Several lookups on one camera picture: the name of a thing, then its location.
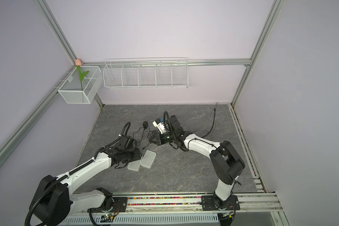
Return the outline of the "white network switch box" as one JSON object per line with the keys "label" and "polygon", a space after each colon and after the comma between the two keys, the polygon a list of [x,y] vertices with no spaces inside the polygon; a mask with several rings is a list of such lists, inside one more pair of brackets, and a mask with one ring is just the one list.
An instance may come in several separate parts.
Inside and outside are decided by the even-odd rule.
{"label": "white network switch box", "polygon": [[130,162],[127,166],[127,169],[130,171],[138,172],[141,166],[141,160]]}

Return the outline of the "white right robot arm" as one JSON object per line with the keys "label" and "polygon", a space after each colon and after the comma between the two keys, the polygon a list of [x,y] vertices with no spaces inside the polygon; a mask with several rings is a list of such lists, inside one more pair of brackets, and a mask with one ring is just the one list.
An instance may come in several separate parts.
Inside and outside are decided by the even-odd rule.
{"label": "white right robot arm", "polygon": [[151,144],[158,146],[170,144],[184,152],[195,151],[209,158],[218,177],[218,184],[212,196],[203,195],[201,205],[204,211],[233,211],[240,209],[238,197],[233,188],[246,165],[229,141],[215,142],[200,137],[182,128],[176,116],[163,113],[163,118],[153,121],[159,132],[149,138]]}

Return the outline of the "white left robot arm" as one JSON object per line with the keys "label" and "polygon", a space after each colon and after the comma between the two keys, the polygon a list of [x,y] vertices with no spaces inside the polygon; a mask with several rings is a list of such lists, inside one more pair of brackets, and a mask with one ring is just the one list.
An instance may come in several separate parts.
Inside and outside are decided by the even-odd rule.
{"label": "white left robot arm", "polygon": [[137,141],[128,136],[131,126],[127,122],[119,137],[110,144],[99,148],[93,157],[76,168],[53,177],[44,177],[35,192],[29,206],[24,224],[31,224],[32,216],[36,216],[42,226],[57,226],[67,216],[80,211],[87,211],[93,225],[96,225],[92,213],[95,209],[111,213],[113,219],[121,211],[112,192],[99,187],[91,192],[76,194],[75,191],[100,172],[123,163],[140,160],[141,153]]}

